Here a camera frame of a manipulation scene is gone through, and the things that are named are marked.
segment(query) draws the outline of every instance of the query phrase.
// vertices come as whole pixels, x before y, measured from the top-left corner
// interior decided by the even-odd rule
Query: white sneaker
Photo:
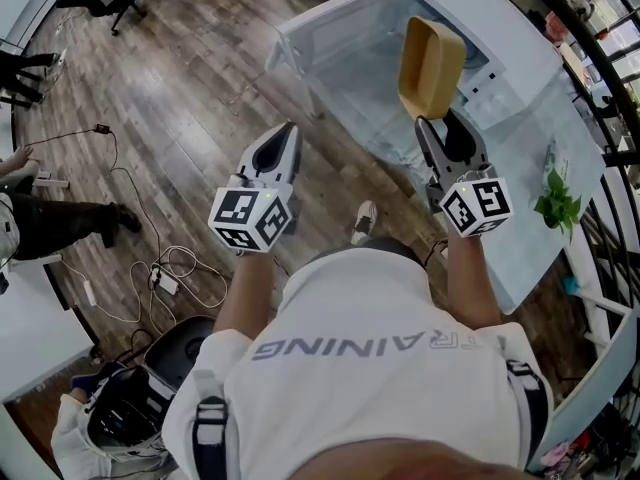
[[[358,218],[351,233],[351,245],[360,245],[370,237],[378,219],[378,208],[373,201],[365,201],[358,208]]]

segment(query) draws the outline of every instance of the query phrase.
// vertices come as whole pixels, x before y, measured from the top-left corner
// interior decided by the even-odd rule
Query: power strip
[[[156,284],[160,286],[164,291],[175,295],[178,293],[180,285],[173,277],[167,274],[165,271],[160,270],[160,267],[153,267],[151,270],[151,283],[153,286]]]

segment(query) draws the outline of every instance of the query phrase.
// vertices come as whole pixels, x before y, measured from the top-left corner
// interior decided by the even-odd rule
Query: floor
[[[424,258],[443,233],[409,183],[361,149],[331,116],[308,118],[286,69],[265,73],[265,60],[277,39],[274,26],[323,1],[146,0],[148,15],[140,20],[128,14],[117,38],[109,32],[109,18],[91,18],[80,9],[56,10],[29,52],[68,48],[66,67],[42,105],[16,112],[18,142],[96,123],[109,125],[117,135],[117,165],[129,170],[158,230],[160,248],[189,247],[230,278],[234,255],[216,242],[206,225],[215,190],[226,184],[249,143],[270,127],[293,120],[304,134],[295,183],[304,206],[297,233],[275,248],[279,266],[273,306],[289,273],[348,240],[357,208],[368,198],[379,205],[378,232],[404,241]],[[115,155],[110,136],[87,134],[49,142],[37,146],[36,155],[56,177],[71,182],[66,191],[38,189],[44,197],[117,201],[139,211],[127,175],[109,173]],[[139,311],[129,280],[131,265],[158,256],[156,234],[148,220],[142,221],[141,234],[123,231],[112,249],[105,250],[93,236],[63,254],[70,266],[92,280],[101,306],[124,319],[135,320]],[[175,259],[188,261],[177,255]],[[447,305],[444,266],[436,255],[428,268],[434,299],[442,307]],[[140,324],[120,322],[90,308],[82,277],[61,264],[52,270],[67,301],[78,306],[99,338],[104,357],[129,348],[138,326],[154,333],[144,267],[133,271],[144,306]],[[566,271],[559,258],[513,318],[525,327],[558,400],[574,384],[564,379],[582,377],[594,361],[592,347],[582,339],[582,310],[562,291],[560,279]],[[224,293],[220,280],[206,273],[196,272],[186,282],[209,306]],[[161,297],[177,319],[216,311],[205,309],[184,290],[175,298]],[[160,304],[155,303],[153,315],[160,330],[170,327],[171,317]],[[92,367],[80,361],[9,404],[20,427],[49,461],[59,396],[70,375]]]

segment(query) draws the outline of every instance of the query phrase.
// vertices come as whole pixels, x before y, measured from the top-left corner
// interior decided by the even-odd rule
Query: black pants
[[[113,204],[43,201],[22,194],[10,197],[20,232],[18,260],[53,254],[91,233],[109,232],[118,226],[120,215]]]
[[[346,245],[344,247],[332,249],[331,251],[318,254],[311,261],[324,258],[325,256],[335,254],[336,252],[342,252],[348,249],[354,249],[358,247],[364,247],[366,249],[377,249],[379,251],[387,251],[387,252],[392,252],[394,254],[399,254],[400,256],[404,256],[405,258],[409,258],[410,260],[415,261],[421,267],[423,266],[422,262],[420,261],[420,258],[418,258],[416,253],[413,252],[413,249],[411,249],[411,247],[404,245],[400,240],[396,240],[395,238],[391,238],[390,236],[381,236],[379,238],[369,238],[369,240],[367,240],[366,242],[360,245]]]
[[[11,55],[6,52],[1,52],[0,86],[4,87],[8,91],[21,94],[34,103],[39,103],[42,100],[42,94],[18,80],[18,75],[26,78],[37,79],[37,77],[31,73],[22,72],[21,70],[34,66],[51,66],[51,64],[53,64],[53,59],[53,53],[43,53],[40,55],[34,55],[33,57],[20,57],[19,55]]]

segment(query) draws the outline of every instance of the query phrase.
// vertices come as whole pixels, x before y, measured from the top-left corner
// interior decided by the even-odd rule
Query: potted plant
[[[551,229],[560,228],[569,231],[569,239],[573,239],[573,227],[580,222],[580,205],[582,196],[573,199],[568,195],[569,188],[558,174],[552,169],[547,178],[548,192],[540,196],[534,211],[542,214],[544,223]]]

